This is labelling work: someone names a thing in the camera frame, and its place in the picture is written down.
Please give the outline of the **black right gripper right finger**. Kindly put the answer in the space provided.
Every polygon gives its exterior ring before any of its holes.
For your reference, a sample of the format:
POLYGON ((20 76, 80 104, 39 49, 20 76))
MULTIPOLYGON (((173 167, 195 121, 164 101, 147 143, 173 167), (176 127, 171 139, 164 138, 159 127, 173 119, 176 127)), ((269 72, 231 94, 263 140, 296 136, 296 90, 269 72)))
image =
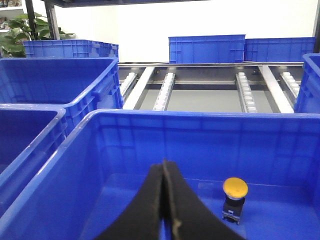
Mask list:
POLYGON ((199 199, 174 161, 164 160, 163 217, 168 240, 243 240, 199 199))

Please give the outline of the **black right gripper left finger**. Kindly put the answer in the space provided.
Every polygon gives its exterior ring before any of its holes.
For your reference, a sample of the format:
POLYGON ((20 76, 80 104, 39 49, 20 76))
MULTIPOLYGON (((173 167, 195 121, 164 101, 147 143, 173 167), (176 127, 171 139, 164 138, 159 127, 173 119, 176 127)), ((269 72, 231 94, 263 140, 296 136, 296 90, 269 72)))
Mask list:
POLYGON ((164 169, 153 164, 124 211, 96 240, 158 240, 162 221, 164 169))

